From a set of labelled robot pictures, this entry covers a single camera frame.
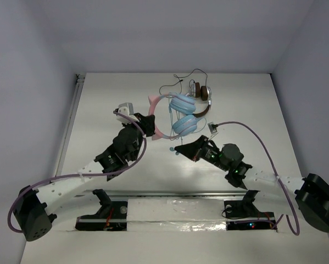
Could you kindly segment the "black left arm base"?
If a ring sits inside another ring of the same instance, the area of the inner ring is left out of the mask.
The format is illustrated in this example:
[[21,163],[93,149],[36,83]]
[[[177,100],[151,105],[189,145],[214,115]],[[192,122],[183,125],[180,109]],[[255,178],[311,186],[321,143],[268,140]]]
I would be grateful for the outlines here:
[[92,194],[99,199],[100,208],[95,214],[77,217],[75,229],[78,231],[127,231],[127,201],[112,201],[103,189],[95,189]]

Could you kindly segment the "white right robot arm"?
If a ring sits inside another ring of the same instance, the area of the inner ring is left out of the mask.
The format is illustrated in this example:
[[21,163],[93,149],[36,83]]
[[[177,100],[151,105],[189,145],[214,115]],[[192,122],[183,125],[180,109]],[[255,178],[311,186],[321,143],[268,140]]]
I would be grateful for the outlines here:
[[289,215],[304,219],[313,228],[329,233],[329,184],[319,175],[282,177],[243,162],[235,144],[218,148],[213,140],[196,141],[171,148],[193,162],[205,160],[226,172],[225,179],[246,191],[241,200],[226,201],[222,215],[229,220]]

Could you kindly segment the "pink blue cat-ear headphones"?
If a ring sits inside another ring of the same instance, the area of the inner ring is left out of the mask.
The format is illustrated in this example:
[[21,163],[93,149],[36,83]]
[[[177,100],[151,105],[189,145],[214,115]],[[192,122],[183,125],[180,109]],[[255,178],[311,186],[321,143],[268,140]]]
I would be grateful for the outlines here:
[[155,124],[155,132],[152,136],[152,140],[176,140],[189,135],[197,129],[197,123],[200,120],[200,118],[193,115],[196,110],[194,99],[173,92],[165,95],[148,96],[150,104],[148,114],[150,116],[155,114],[157,104],[166,97],[169,99],[168,110],[170,115],[171,132],[169,135],[166,135],[161,132]]

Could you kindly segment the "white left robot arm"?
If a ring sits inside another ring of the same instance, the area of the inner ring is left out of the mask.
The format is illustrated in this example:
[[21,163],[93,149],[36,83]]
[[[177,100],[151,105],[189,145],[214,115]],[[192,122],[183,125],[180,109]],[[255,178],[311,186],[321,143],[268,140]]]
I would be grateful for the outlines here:
[[155,134],[155,116],[113,112],[122,117],[123,128],[112,144],[95,157],[92,165],[97,171],[81,170],[75,174],[60,175],[28,185],[19,191],[7,215],[10,230],[23,234],[28,242],[46,235],[57,219],[56,210],[65,202],[87,189],[98,198],[92,203],[93,217],[111,214],[112,202],[99,186],[128,171],[143,158],[147,138]]

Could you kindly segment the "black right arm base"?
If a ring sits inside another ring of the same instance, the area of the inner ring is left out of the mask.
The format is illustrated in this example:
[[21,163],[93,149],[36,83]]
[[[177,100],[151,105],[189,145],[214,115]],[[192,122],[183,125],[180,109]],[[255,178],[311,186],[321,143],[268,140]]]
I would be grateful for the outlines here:
[[241,200],[224,201],[221,216],[226,220],[226,229],[228,231],[277,231],[274,213],[261,212],[253,204],[257,193],[257,191],[249,190]]

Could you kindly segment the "light blue wired earphones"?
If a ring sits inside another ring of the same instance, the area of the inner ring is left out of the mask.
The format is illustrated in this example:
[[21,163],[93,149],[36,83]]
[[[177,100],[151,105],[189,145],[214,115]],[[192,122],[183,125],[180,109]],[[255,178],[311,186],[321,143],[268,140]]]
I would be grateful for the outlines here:
[[182,138],[195,133],[198,122],[203,119],[196,118],[193,114],[196,111],[195,100],[189,96],[177,93],[169,93],[169,113],[171,118],[172,140]]

